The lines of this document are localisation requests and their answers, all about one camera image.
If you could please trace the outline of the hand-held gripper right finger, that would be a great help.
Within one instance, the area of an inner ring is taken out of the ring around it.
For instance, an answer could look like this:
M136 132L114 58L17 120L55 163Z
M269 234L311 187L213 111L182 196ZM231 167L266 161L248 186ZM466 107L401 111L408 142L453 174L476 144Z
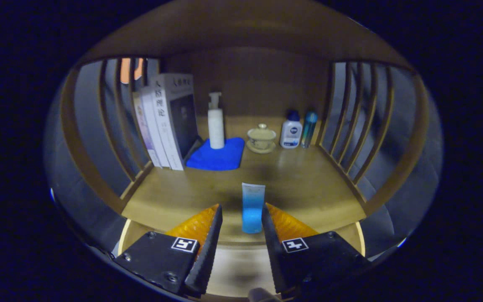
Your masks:
M276 293L325 296L372 267L335 231L314 235L295 231L286 237L271 208L270 204L263 207L261 220Z

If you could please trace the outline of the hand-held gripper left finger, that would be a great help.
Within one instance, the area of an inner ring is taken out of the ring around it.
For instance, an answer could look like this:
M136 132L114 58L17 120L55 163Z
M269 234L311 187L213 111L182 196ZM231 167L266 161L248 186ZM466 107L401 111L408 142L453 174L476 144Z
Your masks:
M213 269L222 222L222 206L213 205L165 234L144 233L114 261L171 294L201 296Z

